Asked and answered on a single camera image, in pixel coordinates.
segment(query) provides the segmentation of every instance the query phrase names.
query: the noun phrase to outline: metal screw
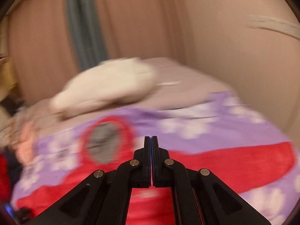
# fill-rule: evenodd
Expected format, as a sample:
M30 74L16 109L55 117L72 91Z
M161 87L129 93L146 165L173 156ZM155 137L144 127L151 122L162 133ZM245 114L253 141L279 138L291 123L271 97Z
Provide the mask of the metal screw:
M204 176L207 176L207 175L209 175L210 174L210 172L209 172L209 170L208 169L201 169L200 170L200 173L202 174L202 175L204 175Z
M167 165L173 165L173 164L174 164L174 161L173 161L172 159L166 159L166 160L165 160L165 163L166 163Z
M101 170L97 170L97 171L94 172L94 176L95 176L96 178L102 177L103 174L104 174L104 173L103 173L103 171L101 171Z
M137 166L137 165L139 165L139 163L140 162L138 160L135 160L135 159L133 159L133 160L130 161L130 165L131 166Z

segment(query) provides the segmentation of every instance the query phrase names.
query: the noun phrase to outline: white pillow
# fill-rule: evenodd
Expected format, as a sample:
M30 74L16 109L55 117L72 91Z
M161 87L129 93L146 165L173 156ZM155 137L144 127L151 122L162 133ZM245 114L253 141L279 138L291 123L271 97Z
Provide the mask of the white pillow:
M113 102L139 101L155 86L154 68L139 58L108 60L71 79L49 106L52 113L70 118Z

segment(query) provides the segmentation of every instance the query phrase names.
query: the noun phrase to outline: bed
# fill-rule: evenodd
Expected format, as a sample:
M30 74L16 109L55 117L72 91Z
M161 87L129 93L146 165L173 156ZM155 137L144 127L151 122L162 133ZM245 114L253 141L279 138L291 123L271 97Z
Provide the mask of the bed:
M13 207L29 207L38 215L95 169L115 169L143 146L145 136L156 135L171 158L187 168L212 170L272 225L282 224L300 197L300 154L290 140L226 84L168 58L146 62L160 72L160 83L177 83L138 103L66 121L48 113L47 100L29 109L44 127L36 157L14 188ZM95 161L86 154L88 133L105 123L119 130L125 125L129 134L104 145ZM134 190L127 224L174 224L170 194L168 189Z

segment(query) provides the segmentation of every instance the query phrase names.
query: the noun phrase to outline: wall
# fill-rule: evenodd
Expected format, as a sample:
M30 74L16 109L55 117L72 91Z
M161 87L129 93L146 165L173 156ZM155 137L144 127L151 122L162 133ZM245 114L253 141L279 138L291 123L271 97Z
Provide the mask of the wall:
M300 41L275 31L247 27L250 15L299 25L287 3L284 0L185 2L196 44L197 67L231 84L245 102L286 133L290 133L288 126L300 129L289 122L300 89ZM295 131L291 136L300 144Z

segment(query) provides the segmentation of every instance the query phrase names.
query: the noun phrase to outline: red object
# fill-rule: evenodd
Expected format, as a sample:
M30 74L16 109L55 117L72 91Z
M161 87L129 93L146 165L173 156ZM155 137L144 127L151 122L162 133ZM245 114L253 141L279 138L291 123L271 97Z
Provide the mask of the red object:
M11 195L11 183L7 174L6 158L0 154L0 201L7 202Z
M119 126L122 145L116 151L114 161L107 165L95 164L85 145L92 130L101 123L114 122ZM42 186L30 196L19 199L17 206L32 209L36 216L65 195L84 178L97 169L111 171L122 162L132 158L133 134L128 124L119 117L111 116L89 127L81 139L81 163L58 186ZM293 147L290 143L221 149L189 155L169 151L170 157L182 162L187 168L208 168L235 192L242 193L274 182L284 176L295 164ZM134 189L132 192L128 225L171 225L174 224L170 189Z

